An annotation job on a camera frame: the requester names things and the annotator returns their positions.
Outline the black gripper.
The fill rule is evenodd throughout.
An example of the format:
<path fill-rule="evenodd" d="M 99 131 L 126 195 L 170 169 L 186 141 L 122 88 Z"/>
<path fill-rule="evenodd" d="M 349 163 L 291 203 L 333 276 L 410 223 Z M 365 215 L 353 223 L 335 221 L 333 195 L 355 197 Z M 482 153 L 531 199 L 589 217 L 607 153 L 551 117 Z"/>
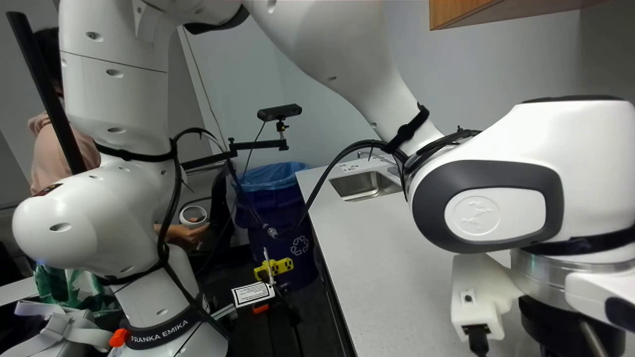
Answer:
<path fill-rule="evenodd" d="M 581 332 L 583 324 L 591 328 L 607 357 L 624 357 L 624 334 L 617 328 L 551 308 L 529 296 L 521 296 L 517 308 L 521 328 L 539 346 L 541 357 L 593 357 Z"/>

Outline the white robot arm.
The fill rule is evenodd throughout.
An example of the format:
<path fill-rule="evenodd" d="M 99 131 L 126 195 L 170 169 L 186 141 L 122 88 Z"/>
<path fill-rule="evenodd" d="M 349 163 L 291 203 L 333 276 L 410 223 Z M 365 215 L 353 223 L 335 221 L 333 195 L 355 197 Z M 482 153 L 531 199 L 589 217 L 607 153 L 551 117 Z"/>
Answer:
<path fill-rule="evenodd" d="M 61 112 L 105 161 L 15 209 L 27 256 L 116 286 L 134 326 L 192 310 L 188 266 L 150 229 L 170 217 L 180 179 L 160 106 L 168 40 L 180 26 L 222 30 L 241 16 L 374 127 L 430 244 L 460 258 L 505 250 L 501 300 L 630 330 L 630 104 L 531 100 L 484 131 L 444 135 L 390 62 L 380 0 L 61 0 Z"/>

